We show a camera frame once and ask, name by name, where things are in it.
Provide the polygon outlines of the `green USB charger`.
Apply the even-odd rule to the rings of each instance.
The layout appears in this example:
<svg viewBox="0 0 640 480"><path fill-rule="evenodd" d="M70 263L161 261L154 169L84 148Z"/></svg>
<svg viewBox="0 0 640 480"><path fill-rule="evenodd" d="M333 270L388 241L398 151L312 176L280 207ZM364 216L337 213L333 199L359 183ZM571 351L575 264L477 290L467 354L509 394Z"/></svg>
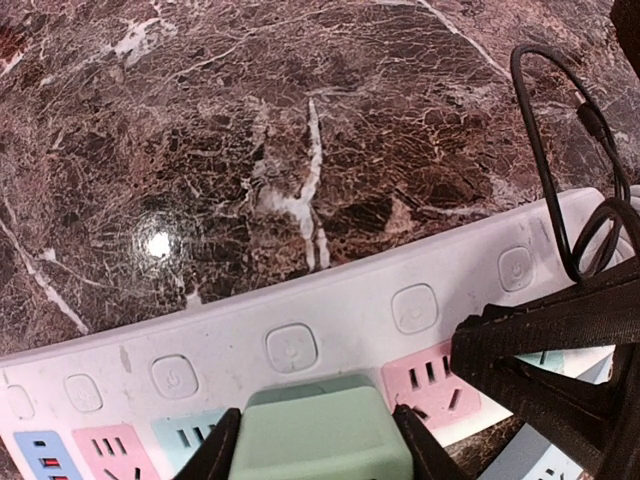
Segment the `green USB charger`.
<svg viewBox="0 0 640 480"><path fill-rule="evenodd" d="M364 376L254 394L242 414L231 479L412 479L413 461Z"/></svg>

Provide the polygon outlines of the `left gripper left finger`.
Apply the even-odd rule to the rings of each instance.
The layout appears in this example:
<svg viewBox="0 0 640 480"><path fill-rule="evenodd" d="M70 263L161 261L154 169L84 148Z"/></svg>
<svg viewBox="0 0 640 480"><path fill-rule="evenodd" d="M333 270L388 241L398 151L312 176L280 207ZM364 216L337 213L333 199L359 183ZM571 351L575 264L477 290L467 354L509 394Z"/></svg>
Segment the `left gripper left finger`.
<svg viewBox="0 0 640 480"><path fill-rule="evenodd" d="M174 480L228 480L240 432L241 410L229 408Z"/></svg>

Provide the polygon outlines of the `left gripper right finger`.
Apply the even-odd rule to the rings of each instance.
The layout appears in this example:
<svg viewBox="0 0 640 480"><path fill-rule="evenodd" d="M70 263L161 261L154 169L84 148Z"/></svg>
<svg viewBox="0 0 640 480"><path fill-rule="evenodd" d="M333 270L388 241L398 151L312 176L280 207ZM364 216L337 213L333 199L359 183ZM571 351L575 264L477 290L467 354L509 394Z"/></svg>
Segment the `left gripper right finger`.
<svg viewBox="0 0 640 480"><path fill-rule="evenodd" d="M470 479L408 405L396 405L392 417L411 453L415 480Z"/></svg>

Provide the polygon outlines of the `blue power strip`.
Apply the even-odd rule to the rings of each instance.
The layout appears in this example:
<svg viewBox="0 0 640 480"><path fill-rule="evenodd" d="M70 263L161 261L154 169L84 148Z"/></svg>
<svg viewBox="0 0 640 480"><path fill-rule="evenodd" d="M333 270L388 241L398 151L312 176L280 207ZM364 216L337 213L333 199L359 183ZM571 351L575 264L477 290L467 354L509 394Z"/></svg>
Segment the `blue power strip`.
<svg viewBox="0 0 640 480"><path fill-rule="evenodd" d="M479 480L578 479L583 469L525 424Z"/></svg>

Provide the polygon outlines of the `white multicolour power strip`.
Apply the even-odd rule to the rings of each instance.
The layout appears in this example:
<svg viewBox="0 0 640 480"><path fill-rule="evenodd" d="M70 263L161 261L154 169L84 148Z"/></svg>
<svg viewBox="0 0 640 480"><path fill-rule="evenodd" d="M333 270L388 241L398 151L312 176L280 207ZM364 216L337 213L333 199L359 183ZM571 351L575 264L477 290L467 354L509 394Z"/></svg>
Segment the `white multicolour power strip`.
<svg viewBox="0 0 640 480"><path fill-rule="evenodd" d="M1 438L26 479L170 479L267 388L363 374L443 445L508 411L456 378L450 339L489 305L569 285L537 201L154 320L5 357Z"/></svg>

